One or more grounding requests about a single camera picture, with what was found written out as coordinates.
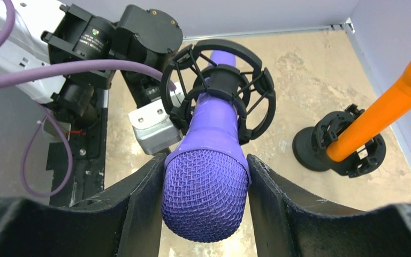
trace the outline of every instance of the beige tabletop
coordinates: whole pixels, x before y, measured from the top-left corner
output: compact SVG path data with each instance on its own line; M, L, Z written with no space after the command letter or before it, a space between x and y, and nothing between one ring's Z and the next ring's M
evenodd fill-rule
M303 168L292 152L292 139L304 127L314 126L330 111L355 103L367 108L376 99L345 32L315 32L250 37L233 40L263 61L275 82L277 110L273 123L258 139L243 146L285 178L325 199L361 210L389 203L411 202L411 170L391 129L382 132L387 153L382 166L368 175L349 179L333 171ZM250 70L238 62L240 70ZM186 83L192 83L193 74ZM128 118L136 108L120 73L109 99L105 185L127 177L146 163ZM250 114L254 127L267 108L262 103ZM239 230L213 244L199 244L176 236L163 226L159 256L257 256L249 204Z

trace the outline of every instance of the cable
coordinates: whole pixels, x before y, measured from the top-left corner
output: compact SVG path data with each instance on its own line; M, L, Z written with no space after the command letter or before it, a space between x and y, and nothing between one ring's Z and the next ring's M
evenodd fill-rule
M64 133L62 132L62 130L60 129L59 125L57 124L56 120L53 118L53 116L49 113L49 111L39 105L42 110L45 112L45 116L43 117L43 121L39 122L37 124L37 129L35 130L34 134L31 137L31 140L29 141L29 143L26 146L26 149L23 153L23 157L21 159L21 166L20 166L20 180L21 180L21 184L24 187L24 189L29 192L31 195L36 196L36 197L49 197L49 196L53 196L57 193L59 193L64 186L67 184L68 180L70 179L70 176L72 175L72 170L73 170L73 155L72 155L72 149L70 148L70 145L67 141L67 137L64 135ZM48 119L50 121L50 123L53 125L53 127L56 129L57 133L59 134L60 138L62 139L62 142L65 145L65 150L67 151L67 156L68 156L68 167L67 167L67 173L65 174L64 179L62 180L61 184L52 192L49 193L39 193L34 191L31 187L29 187L29 184L26 180L26 174L25 174L25 165L26 165L26 159L27 156L29 154L29 150L31 148L32 143L34 142L35 137L37 136L37 134L39 133L43 122Z
M160 71L137 62L121 60L88 60L54 64L51 66L0 75L0 89L48 77L99 70L139 72L158 81L161 81L162 78L162 73ZM169 82L169 88L171 90L176 89L176 86L172 81Z
M5 18L4 27L2 27L0 32L0 47L9 38L12 33L13 27L15 25L15 7L13 6L12 0L3 0L5 4L5 9L7 12L7 18Z

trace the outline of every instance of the white plastic casing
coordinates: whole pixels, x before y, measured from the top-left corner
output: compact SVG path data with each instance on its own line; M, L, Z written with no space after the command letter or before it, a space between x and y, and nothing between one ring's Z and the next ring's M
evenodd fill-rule
M13 0L16 21L12 34L0 47L0 75L49 64L48 45L41 40L44 31L54 32L65 13L56 0ZM6 9L0 1L0 31L5 23ZM51 102L65 82L63 76L16 85L38 103Z

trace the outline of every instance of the purple microphone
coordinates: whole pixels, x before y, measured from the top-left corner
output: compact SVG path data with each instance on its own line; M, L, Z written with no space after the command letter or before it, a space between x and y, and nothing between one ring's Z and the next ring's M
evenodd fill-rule
M214 51L217 64L236 66L233 54ZM232 103L201 94L187 134L166 158L163 220L175 234L196 242L228 238L239 227L250 183Z

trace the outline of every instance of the black 3d printed holder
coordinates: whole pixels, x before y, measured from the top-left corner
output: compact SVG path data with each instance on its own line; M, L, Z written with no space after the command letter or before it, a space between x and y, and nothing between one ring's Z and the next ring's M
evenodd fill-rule
M335 162L327 155L327 147L338 140L339 135L360 116L359 110L351 104L345 111L327 114L315 127L306 127L295 135L292 149L295 158L305 168L312 171L335 171L341 176L358 177L376 170L384 161L386 147L380 134L365 144L368 155L360 158L355 151L342 162Z
M208 50L219 50L229 52L247 62L253 70L250 72L240 72L236 67L224 64L216 64L202 52ZM201 57L211 65L200 71L197 65L197 59ZM193 83L193 89L186 92L181 70L190 69L197 78ZM185 96L181 105L173 105L168 88L172 72L176 70L179 76L182 91ZM219 80L212 82L211 75L220 76ZM246 75L251 75L252 80L249 82ZM163 72L161 82L161 99L163 107L174 125L186 134L192 119L192 100L202 93L208 93L214 97L227 100L233 103L238 114L238 137L239 143L244 145L250 140L254 140L262 135L273 121L276 109L276 95L273 86L273 80L267 68L262 68L262 61L249 49L244 46L228 40L211 39L199 41L194 47L188 45L180 50L176 56L169 62ZM252 92L260 94L259 99L248 110L250 96ZM263 100L268 99L269 106L264 119L254 129L248 129L246 125L247 116Z

